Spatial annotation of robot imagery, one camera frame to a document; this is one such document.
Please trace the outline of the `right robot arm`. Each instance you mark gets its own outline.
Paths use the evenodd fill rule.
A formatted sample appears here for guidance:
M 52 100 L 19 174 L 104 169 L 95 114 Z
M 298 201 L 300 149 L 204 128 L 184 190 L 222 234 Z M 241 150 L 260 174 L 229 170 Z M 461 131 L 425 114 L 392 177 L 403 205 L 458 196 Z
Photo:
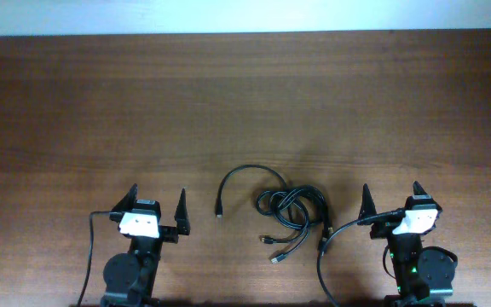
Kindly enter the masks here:
M 439 246 L 424 246 L 422 237 L 436 228 L 442 207 L 419 182 L 405 205 L 378 213 L 369 187 L 362 188 L 359 224 L 371 227 L 370 238 L 385 239 L 384 258 L 390 258 L 397 295 L 387 295 L 383 305 L 444 306 L 453 295 L 452 281 L 458 257 Z

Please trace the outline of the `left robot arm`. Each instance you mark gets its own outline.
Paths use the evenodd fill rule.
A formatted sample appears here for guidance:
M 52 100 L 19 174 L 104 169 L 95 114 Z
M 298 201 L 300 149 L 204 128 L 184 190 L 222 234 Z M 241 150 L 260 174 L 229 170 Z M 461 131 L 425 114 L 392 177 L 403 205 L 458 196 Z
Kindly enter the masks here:
M 174 226 L 160 223 L 158 201 L 140 200 L 137 194 L 138 186 L 134 184 L 109 213 L 110 220 L 118 224 L 119 233 L 130 240 L 130 247 L 110 258 L 104 267 L 106 290 L 101 297 L 102 306 L 159 306 L 153 286 L 163 244 L 176 244 L 180 237 L 190 234 L 185 190 L 176 207 Z

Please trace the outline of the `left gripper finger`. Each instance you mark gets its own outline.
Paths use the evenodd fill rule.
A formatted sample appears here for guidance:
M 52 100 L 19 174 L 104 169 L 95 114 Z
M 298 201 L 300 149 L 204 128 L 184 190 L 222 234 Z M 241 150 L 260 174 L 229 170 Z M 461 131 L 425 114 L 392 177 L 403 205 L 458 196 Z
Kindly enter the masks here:
M 190 235 L 190 222 L 188 218 L 188 210 L 186 205 L 186 189 L 183 188 L 180 194 L 180 199 L 176 207 L 174 215 L 176 221 L 177 232 L 179 235 Z
M 130 211 L 137 200 L 138 186 L 134 183 L 127 194 L 111 210 L 111 212 Z

